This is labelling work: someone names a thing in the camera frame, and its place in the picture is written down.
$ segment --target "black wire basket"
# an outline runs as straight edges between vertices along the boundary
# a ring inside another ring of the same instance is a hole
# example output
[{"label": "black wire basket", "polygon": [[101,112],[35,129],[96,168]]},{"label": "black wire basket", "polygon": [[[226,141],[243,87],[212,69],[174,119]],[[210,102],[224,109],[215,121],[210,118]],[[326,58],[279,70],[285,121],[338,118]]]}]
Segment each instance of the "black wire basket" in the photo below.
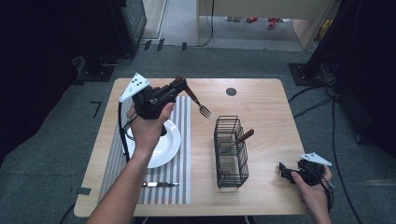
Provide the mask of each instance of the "black wire basket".
[{"label": "black wire basket", "polygon": [[219,116],[214,132],[218,187],[241,187],[248,179],[248,153],[237,116]]}]

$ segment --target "white plate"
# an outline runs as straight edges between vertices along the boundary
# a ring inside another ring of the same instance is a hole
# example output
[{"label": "white plate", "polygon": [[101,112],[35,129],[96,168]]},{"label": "white plate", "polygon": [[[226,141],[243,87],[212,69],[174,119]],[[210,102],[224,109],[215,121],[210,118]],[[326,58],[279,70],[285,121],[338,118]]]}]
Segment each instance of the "white plate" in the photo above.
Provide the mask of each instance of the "white plate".
[{"label": "white plate", "polygon": [[[148,168],[162,166],[172,160],[180,148],[180,131],[174,122],[167,120],[164,124],[166,135],[160,137],[160,141],[154,148]],[[128,135],[132,135],[131,128],[127,131]],[[134,141],[126,137],[128,152],[130,158],[134,154]]]}]

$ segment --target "gray floor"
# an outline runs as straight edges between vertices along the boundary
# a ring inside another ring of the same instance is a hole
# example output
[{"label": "gray floor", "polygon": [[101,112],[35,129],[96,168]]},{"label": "gray floor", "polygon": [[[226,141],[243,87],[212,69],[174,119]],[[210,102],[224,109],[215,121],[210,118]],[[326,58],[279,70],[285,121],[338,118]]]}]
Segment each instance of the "gray floor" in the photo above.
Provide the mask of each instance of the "gray floor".
[{"label": "gray floor", "polygon": [[[187,42],[188,46],[197,45],[195,0],[168,0],[164,13],[163,28],[158,39],[164,38],[165,45],[181,45],[182,42]],[[234,22],[225,21],[223,17],[214,17],[214,41],[206,47],[303,50],[289,20],[279,22],[274,29],[269,29],[268,24],[265,18],[247,23],[246,18],[240,22]],[[211,26],[211,17],[200,18],[200,45],[209,38]],[[316,46],[316,43],[312,43],[308,51],[314,51]]]},{"label": "gray floor", "polygon": [[[176,2],[169,0],[169,11]],[[179,1],[186,6],[191,2],[194,1]],[[191,45],[182,51],[181,42],[193,43],[194,36],[179,33],[180,39],[176,39],[167,35],[177,32],[169,29],[168,15],[165,15],[162,37],[165,38],[165,45],[174,46],[165,46],[161,51],[154,46],[149,50],[139,49],[132,61],[115,69],[108,83],[87,82],[84,86],[71,86],[40,131],[6,157],[0,171],[0,223],[59,223],[76,201],[76,188],[81,185],[85,174],[106,101],[114,80],[119,77],[131,77],[134,72],[148,78],[177,75],[186,78],[275,77],[282,81],[288,98],[304,88],[295,86],[288,63],[306,63],[312,55],[311,51],[295,48],[269,50],[270,40],[267,42],[269,45],[254,47],[256,49],[241,46],[238,49],[234,46],[196,48]],[[220,36],[215,35],[216,43],[221,42]],[[324,89],[309,91],[290,104],[291,111],[293,114],[299,113],[326,97]],[[91,104],[91,101],[103,102],[95,118],[92,116],[97,105]],[[307,112],[295,122],[305,151],[315,151],[335,163],[332,152],[332,104]],[[393,211],[396,204],[395,160],[377,146],[356,144],[355,131],[343,106],[338,103],[335,104],[335,125],[338,167],[361,222],[396,223]],[[332,167],[332,172],[332,182],[336,186],[331,211],[333,223],[358,223],[335,167]],[[270,205],[269,202],[262,202],[262,206]],[[257,216],[255,220],[261,224],[312,223],[309,216]],[[65,223],[85,221],[86,218],[69,214]]]}]

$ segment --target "forearm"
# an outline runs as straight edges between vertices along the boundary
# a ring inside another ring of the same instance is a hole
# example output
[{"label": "forearm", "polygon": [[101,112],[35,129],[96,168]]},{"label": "forearm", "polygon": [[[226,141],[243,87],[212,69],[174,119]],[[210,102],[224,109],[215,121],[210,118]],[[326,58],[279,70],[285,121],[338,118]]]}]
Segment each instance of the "forearm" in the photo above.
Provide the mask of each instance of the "forearm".
[{"label": "forearm", "polygon": [[133,155],[88,223],[130,223],[149,164],[148,155]]},{"label": "forearm", "polygon": [[332,224],[329,214],[323,214],[323,216],[312,216],[315,224]]}]

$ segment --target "person's left hand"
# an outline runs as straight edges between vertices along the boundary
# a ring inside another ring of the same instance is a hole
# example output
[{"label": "person's left hand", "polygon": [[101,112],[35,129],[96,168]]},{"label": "person's left hand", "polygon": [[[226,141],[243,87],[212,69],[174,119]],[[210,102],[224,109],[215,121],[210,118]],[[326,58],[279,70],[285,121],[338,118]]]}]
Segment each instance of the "person's left hand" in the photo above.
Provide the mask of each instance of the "person's left hand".
[{"label": "person's left hand", "polygon": [[[151,158],[152,151],[157,146],[163,124],[171,116],[175,103],[167,104],[157,119],[142,119],[137,117],[131,123],[131,130],[134,135],[135,151],[134,154],[141,156],[149,156]],[[134,118],[134,106],[132,105],[127,112],[128,118]]]}]

